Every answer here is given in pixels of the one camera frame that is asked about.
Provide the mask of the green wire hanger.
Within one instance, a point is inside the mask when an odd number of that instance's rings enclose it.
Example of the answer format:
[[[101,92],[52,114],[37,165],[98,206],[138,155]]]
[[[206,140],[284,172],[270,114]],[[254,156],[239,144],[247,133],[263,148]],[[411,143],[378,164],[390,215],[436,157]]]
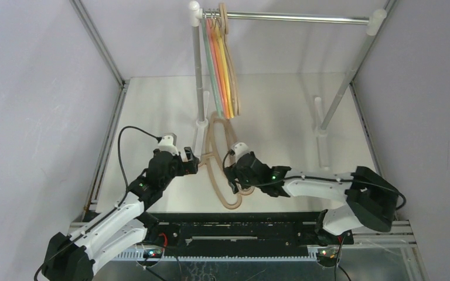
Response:
[[[200,20],[200,23],[202,26],[203,43],[204,43],[204,48],[205,48],[205,52],[206,52],[206,61],[207,61],[207,67],[208,67],[209,76],[210,76],[211,89],[213,92],[214,103],[215,103],[215,107],[216,107],[216,113],[219,118],[223,118],[224,117],[223,105],[221,102],[219,85],[217,82],[217,77],[216,77],[216,72],[215,72],[216,69],[215,69],[215,63],[213,60],[214,57],[213,57],[213,53],[212,53],[212,44],[210,42],[210,35],[208,32],[208,25],[207,25],[207,21],[205,18],[202,18]]]

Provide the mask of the pink wire hanger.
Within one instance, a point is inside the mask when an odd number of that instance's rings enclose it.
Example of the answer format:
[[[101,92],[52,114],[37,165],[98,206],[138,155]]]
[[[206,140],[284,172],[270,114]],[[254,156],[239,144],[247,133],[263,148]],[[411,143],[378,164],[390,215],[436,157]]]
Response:
[[[212,54],[213,68],[214,68],[215,80],[216,80],[216,84],[217,84],[217,88],[218,88],[218,92],[219,92],[222,116],[223,116],[223,118],[225,118],[227,115],[226,115],[226,109],[224,107],[224,99],[223,99],[222,87],[221,87],[221,83],[220,83],[219,66],[218,66],[218,62],[217,62],[216,50],[214,48],[214,41],[213,41],[213,34],[212,34],[212,20],[211,19],[206,19],[206,30],[207,30],[210,50],[211,50],[211,54]]]

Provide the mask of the yellow wire hanger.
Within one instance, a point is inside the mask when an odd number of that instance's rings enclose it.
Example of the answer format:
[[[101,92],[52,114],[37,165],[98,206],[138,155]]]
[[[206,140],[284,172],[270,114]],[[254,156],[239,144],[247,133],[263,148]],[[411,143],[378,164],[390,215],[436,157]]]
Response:
[[[227,98],[227,105],[228,105],[228,110],[229,110],[229,117],[228,119],[232,119],[234,117],[234,112],[233,112],[233,106],[232,106],[232,100],[231,100],[231,86],[230,86],[230,79],[229,79],[229,68],[227,65],[227,60],[226,60],[226,54],[225,54],[225,49],[224,49],[224,41],[221,35],[221,31],[219,29],[219,27],[216,25],[214,27],[215,30],[215,34],[217,36],[217,42],[219,45],[219,50],[220,50],[220,55],[221,55],[221,64],[222,64],[222,69],[223,69],[223,77],[224,77],[224,83],[225,83],[225,88],[226,88],[226,98]]]

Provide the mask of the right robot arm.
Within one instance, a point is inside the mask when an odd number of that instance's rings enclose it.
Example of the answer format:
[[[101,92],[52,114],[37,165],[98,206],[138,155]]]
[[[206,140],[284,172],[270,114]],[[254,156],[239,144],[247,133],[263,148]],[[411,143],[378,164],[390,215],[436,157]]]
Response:
[[[360,227],[390,232],[398,200],[403,197],[365,166],[342,174],[309,173],[289,166],[269,167],[247,152],[232,165],[223,166],[223,171],[234,193],[242,187],[255,187],[270,197],[313,197],[341,203],[319,216],[315,235],[324,244]]]

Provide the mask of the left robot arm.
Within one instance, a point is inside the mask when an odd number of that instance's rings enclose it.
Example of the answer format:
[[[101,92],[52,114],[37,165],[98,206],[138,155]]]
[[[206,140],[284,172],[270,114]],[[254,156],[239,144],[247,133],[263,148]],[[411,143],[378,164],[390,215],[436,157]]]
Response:
[[[96,273],[130,246],[152,244],[160,235],[159,221],[147,212],[175,177],[196,174],[199,159],[190,147],[171,152],[160,146],[148,167],[127,187],[112,209],[70,234],[58,232],[49,241],[34,279],[92,280]]]

